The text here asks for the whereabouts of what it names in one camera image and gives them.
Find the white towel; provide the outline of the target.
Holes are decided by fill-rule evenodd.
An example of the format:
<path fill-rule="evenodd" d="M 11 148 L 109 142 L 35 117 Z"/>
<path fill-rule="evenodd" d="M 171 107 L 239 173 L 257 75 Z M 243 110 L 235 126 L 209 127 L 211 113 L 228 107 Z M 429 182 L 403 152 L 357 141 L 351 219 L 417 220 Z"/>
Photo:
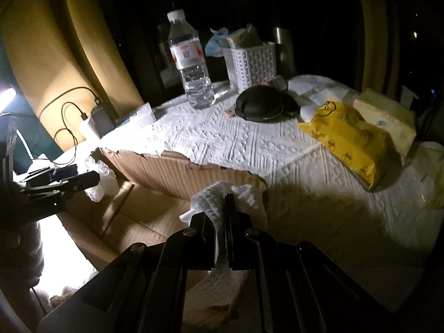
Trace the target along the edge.
<path fill-rule="evenodd" d="M 229 268 L 223 247 L 223 200 L 226 195 L 234 195 L 236 206 L 240 211 L 248 213 L 255 227 L 266 230 L 268 218 L 263 203 L 263 194 L 259 188 L 251 184 L 235 186 L 231 183 L 218 181 L 192 196 L 190 208 L 179 216 L 179 220 L 191 224 L 194 215 L 203 212 L 213 223 L 218 237 L 216 238 L 216 265 L 211 272 L 193 288 L 185 297 L 184 320 L 195 321 L 207 316 L 230 311 L 239 296 L 249 271 L 234 271 Z"/>

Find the white charger adapter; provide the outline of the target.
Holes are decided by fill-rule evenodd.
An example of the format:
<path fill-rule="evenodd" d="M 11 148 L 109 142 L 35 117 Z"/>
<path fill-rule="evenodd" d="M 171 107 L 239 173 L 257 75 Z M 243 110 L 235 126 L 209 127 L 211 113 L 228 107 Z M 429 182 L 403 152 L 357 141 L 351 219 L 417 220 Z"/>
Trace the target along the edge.
<path fill-rule="evenodd" d="M 100 139 L 100 134 L 92 117 L 87 117 L 85 120 L 83 120 L 79 124 L 79 130 L 85 139 L 89 141 L 98 141 Z"/>

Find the brown cardboard box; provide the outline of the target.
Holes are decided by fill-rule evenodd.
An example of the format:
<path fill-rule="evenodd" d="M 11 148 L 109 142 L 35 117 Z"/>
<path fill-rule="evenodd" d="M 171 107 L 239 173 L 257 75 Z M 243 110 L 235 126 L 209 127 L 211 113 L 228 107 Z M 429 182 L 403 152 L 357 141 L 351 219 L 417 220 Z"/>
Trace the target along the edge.
<path fill-rule="evenodd" d="M 118 189 L 113 192 L 117 193 L 104 195 L 99 202 L 76 193 L 58 217 L 98 271 L 131 244 L 161 248 L 170 235 L 187 228 L 196 209 L 218 217 L 223 197 L 229 193 L 239 209 L 250 214 L 254 227 L 267 230 L 266 184 L 248 171 L 217 165 L 192 168 L 185 158 L 154 158 L 128 151 L 96 150 L 89 158 L 115 173 Z M 185 328 L 218 329 L 246 277 L 246 271 L 229 272 L 227 263 L 218 263 L 209 273 L 189 273 Z"/>

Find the dark grey charger adapter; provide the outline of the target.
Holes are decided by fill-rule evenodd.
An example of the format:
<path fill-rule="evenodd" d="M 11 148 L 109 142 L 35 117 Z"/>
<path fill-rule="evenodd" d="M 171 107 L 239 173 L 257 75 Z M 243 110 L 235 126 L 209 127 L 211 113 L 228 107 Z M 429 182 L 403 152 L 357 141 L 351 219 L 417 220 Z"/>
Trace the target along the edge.
<path fill-rule="evenodd" d="M 102 105 L 97 105 L 91 110 L 91 117 L 100 138 L 115 128 L 114 121 Z"/>

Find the white textured tablecloth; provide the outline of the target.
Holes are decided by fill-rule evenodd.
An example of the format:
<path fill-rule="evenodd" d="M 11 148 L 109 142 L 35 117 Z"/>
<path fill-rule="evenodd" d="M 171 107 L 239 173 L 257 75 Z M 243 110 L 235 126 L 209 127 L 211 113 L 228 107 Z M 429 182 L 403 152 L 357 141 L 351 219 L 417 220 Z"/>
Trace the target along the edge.
<path fill-rule="evenodd" d="M 414 171 L 392 165 L 368 193 L 295 120 L 228 118 L 229 105 L 193 110 L 178 97 L 156 109 L 156 122 L 126 123 L 106 135 L 99 150 L 185 158 L 192 168 L 217 165 L 257 175 L 266 184 L 270 232 L 289 243 L 311 241 L 362 284 L 413 280 L 433 261 L 443 211 L 423 208 Z"/>

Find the white perforated plastic basket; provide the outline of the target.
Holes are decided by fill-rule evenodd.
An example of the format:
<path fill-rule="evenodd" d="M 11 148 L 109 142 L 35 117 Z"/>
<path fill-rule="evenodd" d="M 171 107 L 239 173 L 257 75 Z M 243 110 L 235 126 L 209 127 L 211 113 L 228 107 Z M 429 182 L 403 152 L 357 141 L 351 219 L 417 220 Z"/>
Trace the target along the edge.
<path fill-rule="evenodd" d="M 238 93 L 267 83 L 277 75 L 274 43 L 246 49 L 224 48 L 223 57 L 230 85 Z"/>

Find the clear plastic water bottle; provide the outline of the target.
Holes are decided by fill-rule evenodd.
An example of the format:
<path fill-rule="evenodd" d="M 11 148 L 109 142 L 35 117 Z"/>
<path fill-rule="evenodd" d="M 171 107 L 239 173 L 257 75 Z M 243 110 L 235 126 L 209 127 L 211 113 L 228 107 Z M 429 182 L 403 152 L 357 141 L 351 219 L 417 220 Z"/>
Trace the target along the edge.
<path fill-rule="evenodd" d="M 187 101 L 197 110 L 210 107 L 215 95 L 199 35 L 189 25 L 182 10 L 171 11 L 167 17 L 171 24 L 168 45 Z"/>

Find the pale yellow tissue pack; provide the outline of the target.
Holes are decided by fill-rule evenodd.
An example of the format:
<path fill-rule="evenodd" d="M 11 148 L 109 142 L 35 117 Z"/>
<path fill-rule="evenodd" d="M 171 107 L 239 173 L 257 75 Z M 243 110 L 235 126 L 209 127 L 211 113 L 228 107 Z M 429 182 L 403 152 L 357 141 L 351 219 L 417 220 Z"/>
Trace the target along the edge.
<path fill-rule="evenodd" d="M 362 117 L 388 132 L 396 151 L 406 157 L 416 136 L 414 113 L 386 95 L 366 89 L 356 97 L 353 107 Z"/>

